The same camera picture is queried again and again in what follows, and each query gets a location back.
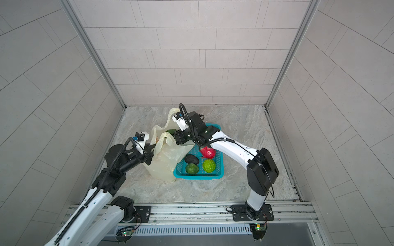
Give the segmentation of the pink dragon fruit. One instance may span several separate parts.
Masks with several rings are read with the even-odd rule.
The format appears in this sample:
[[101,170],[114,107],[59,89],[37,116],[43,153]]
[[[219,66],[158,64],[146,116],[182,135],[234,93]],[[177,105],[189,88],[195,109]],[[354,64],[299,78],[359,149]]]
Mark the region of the pink dragon fruit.
[[216,156],[216,150],[210,147],[201,148],[200,153],[206,159],[214,159]]

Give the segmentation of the dark avocado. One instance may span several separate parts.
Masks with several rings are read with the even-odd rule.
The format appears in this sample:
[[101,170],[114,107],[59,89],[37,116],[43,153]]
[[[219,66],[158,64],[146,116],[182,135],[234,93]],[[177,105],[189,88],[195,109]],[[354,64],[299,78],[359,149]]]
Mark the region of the dark avocado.
[[198,164],[200,163],[199,158],[196,157],[196,156],[194,156],[194,155],[192,155],[192,154],[187,154],[187,155],[184,157],[184,161],[185,161],[185,163],[187,163],[187,164],[195,164],[195,165],[198,165]]

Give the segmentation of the yellow printed plastic bag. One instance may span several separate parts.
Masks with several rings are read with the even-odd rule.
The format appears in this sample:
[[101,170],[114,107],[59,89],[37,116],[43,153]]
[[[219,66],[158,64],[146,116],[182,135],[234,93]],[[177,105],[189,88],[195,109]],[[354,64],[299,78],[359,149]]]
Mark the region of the yellow printed plastic bag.
[[179,130],[180,127],[172,120],[172,117],[179,113],[178,108],[171,109],[167,116],[167,122],[164,127],[154,126],[151,131],[150,143],[155,145],[153,149],[153,158],[151,164],[145,164],[151,176],[166,182],[175,182],[176,177],[173,171],[176,165],[185,157],[185,155],[195,146],[191,140],[178,145],[175,138],[168,130]]

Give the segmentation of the dark green cucumber fruit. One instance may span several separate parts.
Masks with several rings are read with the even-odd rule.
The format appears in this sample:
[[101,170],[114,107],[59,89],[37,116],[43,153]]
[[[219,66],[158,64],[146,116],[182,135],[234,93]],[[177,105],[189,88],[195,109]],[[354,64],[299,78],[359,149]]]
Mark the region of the dark green cucumber fruit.
[[174,136],[174,134],[177,132],[178,130],[176,129],[169,129],[166,132],[168,132],[169,134],[171,134],[172,136]]

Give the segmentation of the bright green custard apple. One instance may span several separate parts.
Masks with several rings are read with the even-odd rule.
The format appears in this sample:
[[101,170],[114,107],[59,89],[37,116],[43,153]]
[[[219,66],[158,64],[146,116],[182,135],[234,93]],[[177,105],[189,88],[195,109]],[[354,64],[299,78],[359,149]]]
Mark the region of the bright green custard apple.
[[213,159],[207,159],[203,162],[202,167],[206,173],[212,173],[216,170],[216,163]]

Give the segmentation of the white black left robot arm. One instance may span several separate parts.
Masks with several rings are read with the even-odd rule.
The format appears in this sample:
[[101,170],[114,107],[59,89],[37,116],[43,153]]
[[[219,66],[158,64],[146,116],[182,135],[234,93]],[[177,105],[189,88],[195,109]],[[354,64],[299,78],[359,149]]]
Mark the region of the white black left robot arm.
[[96,246],[118,223],[135,222],[115,232],[116,243],[127,243],[149,216],[134,207],[133,199],[116,196],[116,193],[129,170],[142,163],[151,163],[153,149],[153,145],[142,146],[134,137],[112,146],[105,155],[109,162],[107,168],[101,171],[77,211],[47,245]]

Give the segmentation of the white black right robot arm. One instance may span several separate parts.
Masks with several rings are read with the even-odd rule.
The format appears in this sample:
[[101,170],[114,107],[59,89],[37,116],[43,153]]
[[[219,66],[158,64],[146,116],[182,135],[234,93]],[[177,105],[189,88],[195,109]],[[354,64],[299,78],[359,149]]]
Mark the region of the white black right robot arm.
[[179,130],[173,136],[177,144],[193,141],[200,148],[210,147],[229,156],[240,164],[247,172],[247,183],[250,195],[246,201],[246,214],[251,220],[258,220],[266,213],[267,195],[278,178],[280,172],[271,155],[266,149],[260,150],[245,146],[227,136],[219,127],[207,125],[204,116],[196,112],[177,112],[172,120]]

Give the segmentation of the green lime fruit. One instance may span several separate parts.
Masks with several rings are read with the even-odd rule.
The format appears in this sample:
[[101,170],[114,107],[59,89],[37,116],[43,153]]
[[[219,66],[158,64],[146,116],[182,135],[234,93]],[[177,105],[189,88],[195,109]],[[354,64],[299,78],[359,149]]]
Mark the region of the green lime fruit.
[[186,166],[185,171],[187,174],[195,175],[195,174],[199,173],[200,169],[199,169],[198,165],[193,164],[193,163],[189,163]]

